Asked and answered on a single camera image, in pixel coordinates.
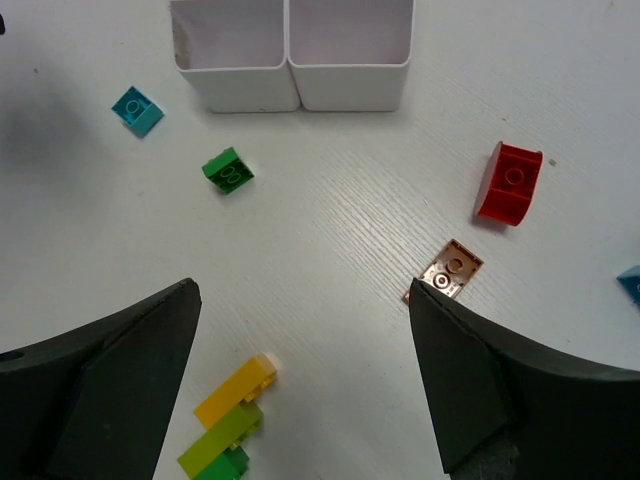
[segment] white container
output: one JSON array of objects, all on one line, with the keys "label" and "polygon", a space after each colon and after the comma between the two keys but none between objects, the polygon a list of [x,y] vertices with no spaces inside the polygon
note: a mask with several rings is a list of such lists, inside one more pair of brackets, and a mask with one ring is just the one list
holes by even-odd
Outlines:
[{"label": "white container", "polygon": [[288,0],[170,3],[176,65],[214,112],[300,106],[288,58]]},{"label": "white container", "polygon": [[289,61],[308,110],[393,111],[411,58],[414,0],[290,0]]}]

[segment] dark green toy brick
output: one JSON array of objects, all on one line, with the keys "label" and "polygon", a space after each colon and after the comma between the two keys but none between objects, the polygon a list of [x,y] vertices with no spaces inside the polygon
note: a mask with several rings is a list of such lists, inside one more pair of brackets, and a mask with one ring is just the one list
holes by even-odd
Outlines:
[{"label": "dark green toy brick", "polygon": [[207,162],[202,167],[205,177],[215,183],[225,195],[253,178],[251,170],[240,160],[233,147]]},{"label": "dark green toy brick", "polygon": [[194,480],[240,480],[249,468],[249,456],[242,447],[222,452]]}]

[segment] black object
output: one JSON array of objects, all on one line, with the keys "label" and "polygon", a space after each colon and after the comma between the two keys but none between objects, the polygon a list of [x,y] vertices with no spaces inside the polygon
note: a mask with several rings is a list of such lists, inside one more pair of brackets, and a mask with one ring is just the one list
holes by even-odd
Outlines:
[{"label": "black object", "polygon": [[452,480],[640,478],[640,372],[536,343],[418,280],[410,298]]},{"label": "black object", "polygon": [[200,315],[183,280],[0,355],[0,479],[151,480]]}]

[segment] dark blue block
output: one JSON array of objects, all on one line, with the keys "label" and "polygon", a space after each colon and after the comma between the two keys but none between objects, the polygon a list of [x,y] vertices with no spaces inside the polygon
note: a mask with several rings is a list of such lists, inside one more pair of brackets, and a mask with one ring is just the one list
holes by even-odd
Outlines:
[{"label": "dark blue block", "polygon": [[640,265],[630,268],[618,276],[618,281],[631,298],[640,305]]},{"label": "dark blue block", "polygon": [[111,110],[116,112],[131,131],[141,138],[149,133],[164,116],[162,110],[135,87],[127,90]]}]

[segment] white table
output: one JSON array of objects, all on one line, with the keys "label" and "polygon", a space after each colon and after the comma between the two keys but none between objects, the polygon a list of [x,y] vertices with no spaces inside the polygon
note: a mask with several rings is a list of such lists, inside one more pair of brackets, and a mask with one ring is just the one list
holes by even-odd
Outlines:
[{"label": "white table", "polygon": [[[615,281],[640,262],[640,4],[418,7],[400,111],[215,116],[174,69],[164,1],[0,0],[0,351],[191,276],[200,326],[156,479],[183,478],[193,408],[257,352],[280,377],[248,479],[440,479],[400,297],[456,238],[485,261],[460,302],[640,369]],[[166,113],[143,141],[110,111],[131,84]],[[504,231],[471,222],[498,140],[557,162]],[[256,179],[221,197],[200,167],[230,145]]]}]

